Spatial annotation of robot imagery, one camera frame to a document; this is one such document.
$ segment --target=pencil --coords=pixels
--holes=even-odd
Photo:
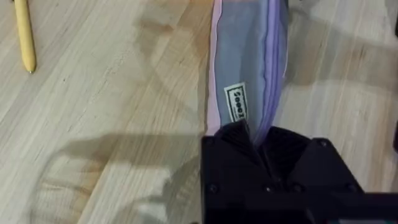
[[[14,0],[17,16],[19,42],[21,43],[22,61],[28,72],[36,69],[36,55],[30,26],[29,6],[27,0]]]

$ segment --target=fabric label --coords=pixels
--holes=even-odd
[[[248,102],[244,83],[228,86],[224,88],[224,91],[231,121],[248,119]]]

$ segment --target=fabric pouch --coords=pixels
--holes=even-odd
[[[272,124],[287,65],[287,1],[215,0],[207,135],[246,119],[259,146]]]

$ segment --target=purple zipper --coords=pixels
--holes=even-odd
[[[256,147],[260,146],[262,141],[264,140],[267,132],[268,132],[268,127],[269,127],[269,123],[271,121],[270,118],[272,118],[275,115],[275,112],[271,111],[271,114],[268,113],[269,108],[271,108],[271,110],[273,109],[273,107],[275,107],[277,105],[277,103],[275,103],[275,99],[274,99],[274,95],[277,94],[275,90],[275,86],[279,84],[278,82],[278,78],[273,78],[274,75],[274,71],[276,70],[276,72],[278,72],[278,68],[277,68],[277,59],[274,59],[274,54],[275,54],[275,48],[276,50],[276,54],[277,57],[279,56],[278,53],[278,46],[276,44],[274,44],[275,39],[278,39],[278,28],[279,28],[279,24],[278,24],[278,16],[279,16],[279,4],[276,3],[276,1],[278,0],[269,0],[268,2],[268,13],[267,13],[267,17],[268,17],[268,26],[267,26],[267,34],[266,34],[266,38],[265,38],[265,57],[264,57],[264,61],[265,61],[265,68],[264,68],[264,80],[266,82],[266,89],[264,91],[264,109],[263,109],[263,116],[260,122],[260,126],[259,126],[259,130],[256,134],[256,137],[254,138],[254,145]]]

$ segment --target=wooden table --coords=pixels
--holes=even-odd
[[[277,125],[398,190],[395,0],[290,1]],[[0,223],[200,221],[210,0],[31,0],[24,71],[0,1]]]

